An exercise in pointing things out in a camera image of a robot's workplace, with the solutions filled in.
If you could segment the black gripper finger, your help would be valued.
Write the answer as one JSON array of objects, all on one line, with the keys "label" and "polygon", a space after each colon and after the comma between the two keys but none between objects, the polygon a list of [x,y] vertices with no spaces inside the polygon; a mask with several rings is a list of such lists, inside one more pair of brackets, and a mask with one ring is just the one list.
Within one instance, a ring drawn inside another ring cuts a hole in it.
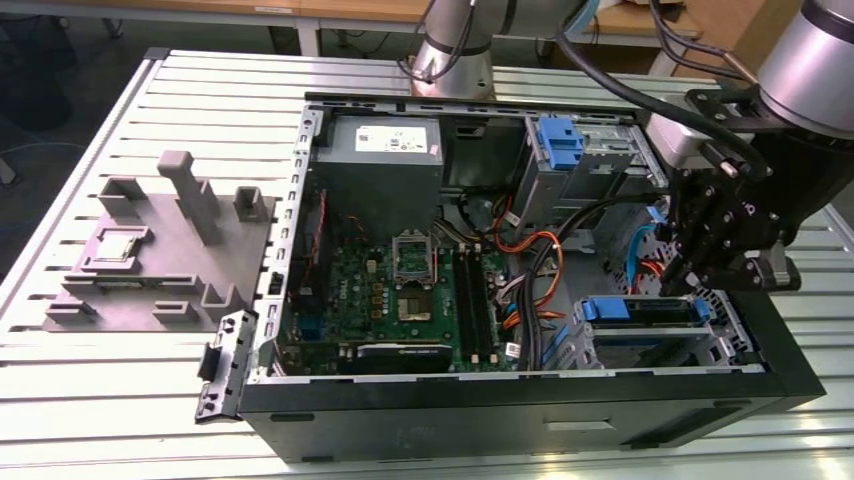
[{"label": "black gripper finger", "polygon": [[681,296],[694,290],[689,277],[705,284],[728,267],[732,255],[724,236],[733,220],[720,176],[710,170],[679,170],[671,179],[669,242],[674,257],[661,277],[661,294]]},{"label": "black gripper finger", "polygon": [[777,243],[757,256],[740,254],[694,271],[707,289],[729,291],[798,291],[801,273],[785,247]]}]

